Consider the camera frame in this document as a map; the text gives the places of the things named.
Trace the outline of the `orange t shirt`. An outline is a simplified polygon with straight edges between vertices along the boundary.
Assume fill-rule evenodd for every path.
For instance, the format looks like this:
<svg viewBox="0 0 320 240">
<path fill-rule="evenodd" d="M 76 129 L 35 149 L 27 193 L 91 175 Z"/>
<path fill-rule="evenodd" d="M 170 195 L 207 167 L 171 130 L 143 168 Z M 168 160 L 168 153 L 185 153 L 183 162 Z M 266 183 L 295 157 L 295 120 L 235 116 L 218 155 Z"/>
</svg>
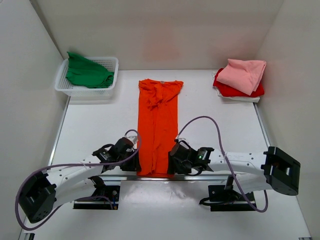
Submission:
<svg viewBox="0 0 320 240">
<path fill-rule="evenodd" d="M 137 131 L 141 177 L 170 177 L 168 153 L 178 135 L 178 95 L 182 81 L 139 81 Z"/>
</svg>

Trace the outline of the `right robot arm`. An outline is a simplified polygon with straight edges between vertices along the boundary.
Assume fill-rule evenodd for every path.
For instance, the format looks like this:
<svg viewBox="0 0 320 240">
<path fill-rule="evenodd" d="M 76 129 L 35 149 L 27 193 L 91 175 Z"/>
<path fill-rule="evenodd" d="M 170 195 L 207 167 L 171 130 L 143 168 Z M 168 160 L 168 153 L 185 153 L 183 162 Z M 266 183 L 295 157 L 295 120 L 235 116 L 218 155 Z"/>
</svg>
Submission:
<svg viewBox="0 0 320 240">
<path fill-rule="evenodd" d="M 202 172 L 234 171 L 239 176 L 224 187 L 224 195 L 236 200 L 242 193 L 274 190 L 287 196 L 299 193 L 301 164 L 282 149 L 270 146 L 264 152 L 225 152 L 212 147 L 191 148 L 178 141 L 168 152 L 169 175 L 190 176 Z"/>
</svg>

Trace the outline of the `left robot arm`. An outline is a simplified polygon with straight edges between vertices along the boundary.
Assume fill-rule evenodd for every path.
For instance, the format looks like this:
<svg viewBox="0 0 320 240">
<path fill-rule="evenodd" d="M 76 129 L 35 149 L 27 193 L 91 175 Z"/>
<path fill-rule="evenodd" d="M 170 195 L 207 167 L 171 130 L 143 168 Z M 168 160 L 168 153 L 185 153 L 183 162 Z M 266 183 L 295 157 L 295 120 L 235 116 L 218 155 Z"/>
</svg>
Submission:
<svg viewBox="0 0 320 240">
<path fill-rule="evenodd" d="M 21 185 L 16 206 L 31 224 L 36 224 L 67 202 L 90 196 L 101 198 L 105 187 L 100 175 L 133 161 L 138 154 L 137 142 L 137 136 L 124 136 L 79 163 L 56 164 L 35 171 Z"/>
</svg>

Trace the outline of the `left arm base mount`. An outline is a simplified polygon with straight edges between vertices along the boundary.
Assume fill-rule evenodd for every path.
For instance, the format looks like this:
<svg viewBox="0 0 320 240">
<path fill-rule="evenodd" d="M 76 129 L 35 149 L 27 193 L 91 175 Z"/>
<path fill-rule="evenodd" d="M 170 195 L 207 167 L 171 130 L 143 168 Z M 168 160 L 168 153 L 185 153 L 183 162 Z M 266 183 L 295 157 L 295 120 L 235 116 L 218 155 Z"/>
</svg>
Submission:
<svg viewBox="0 0 320 240">
<path fill-rule="evenodd" d="M 82 197 L 75 200 L 73 209 L 75 210 L 118 210 L 121 182 L 106 181 L 100 176 L 89 178 L 93 184 L 94 191 L 91 196 Z"/>
</svg>

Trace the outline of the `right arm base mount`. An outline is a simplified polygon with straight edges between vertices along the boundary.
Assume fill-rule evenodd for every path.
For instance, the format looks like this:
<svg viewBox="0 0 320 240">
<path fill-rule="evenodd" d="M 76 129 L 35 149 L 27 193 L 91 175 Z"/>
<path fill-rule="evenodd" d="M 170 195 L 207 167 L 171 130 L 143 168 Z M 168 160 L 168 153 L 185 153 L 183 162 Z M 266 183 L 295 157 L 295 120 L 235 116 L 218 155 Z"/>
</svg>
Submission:
<svg viewBox="0 0 320 240">
<path fill-rule="evenodd" d="M 234 190 L 234 178 L 229 175 L 225 183 L 208 185 L 208 197 L 199 201 L 199 205 L 210 207 L 211 212 L 250 212 L 254 209 L 243 196 Z"/>
</svg>

